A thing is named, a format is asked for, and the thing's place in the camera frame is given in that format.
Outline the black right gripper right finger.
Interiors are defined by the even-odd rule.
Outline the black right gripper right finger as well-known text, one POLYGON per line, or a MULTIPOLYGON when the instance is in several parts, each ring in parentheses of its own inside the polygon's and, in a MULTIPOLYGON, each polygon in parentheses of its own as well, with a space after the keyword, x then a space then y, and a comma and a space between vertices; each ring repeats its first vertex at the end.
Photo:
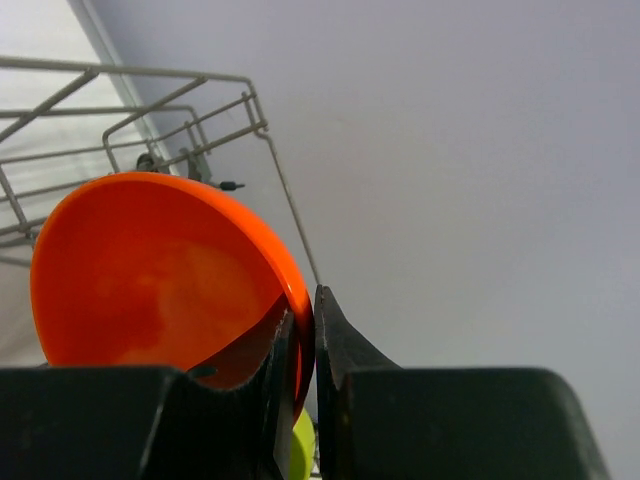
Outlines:
POLYGON ((326 479, 606 479, 571 386, 542 368, 403 368, 315 295, 326 479))

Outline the lime green bowl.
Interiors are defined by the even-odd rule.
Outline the lime green bowl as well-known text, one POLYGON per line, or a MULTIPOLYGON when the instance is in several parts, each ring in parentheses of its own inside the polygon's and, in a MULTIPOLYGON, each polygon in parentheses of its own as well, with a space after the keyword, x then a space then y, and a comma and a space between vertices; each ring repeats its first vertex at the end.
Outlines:
POLYGON ((315 463, 316 432, 309 413, 303 409, 293 427, 289 480, 308 480, 315 463))

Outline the orange round bowl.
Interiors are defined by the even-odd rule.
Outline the orange round bowl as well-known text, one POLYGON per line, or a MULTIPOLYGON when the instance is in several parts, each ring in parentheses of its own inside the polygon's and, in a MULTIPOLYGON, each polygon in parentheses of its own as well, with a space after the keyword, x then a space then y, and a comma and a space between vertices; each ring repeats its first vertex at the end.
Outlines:
POLYGON ((119 173, 67 195, 45 220, 30 268, 41 348, 53 366, 188 370, 257 327, 283 301, 298 358, 294 407, 313 372, 305 279, 254 212, 200 182, 119 173))

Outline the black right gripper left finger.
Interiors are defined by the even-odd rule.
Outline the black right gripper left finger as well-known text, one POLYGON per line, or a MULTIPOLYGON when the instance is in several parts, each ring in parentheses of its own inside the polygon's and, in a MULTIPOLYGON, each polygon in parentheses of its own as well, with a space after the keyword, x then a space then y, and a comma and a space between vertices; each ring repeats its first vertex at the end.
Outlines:
POLYGON ((239 386, 168 367, 5 368, 5 479, 285 479, 295 383, 293 315, 239 386))

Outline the grey wire dish rack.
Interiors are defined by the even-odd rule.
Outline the grey wire dish rack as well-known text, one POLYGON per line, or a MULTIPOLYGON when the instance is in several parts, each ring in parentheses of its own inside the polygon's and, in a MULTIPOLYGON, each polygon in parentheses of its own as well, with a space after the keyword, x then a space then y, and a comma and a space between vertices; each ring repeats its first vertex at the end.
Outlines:
POLYGON ((254 83, 241 75, 87 61, 1 60, 1 261, 28 268, 68 193, 160 171, 238 197, 320 274, 254 83))

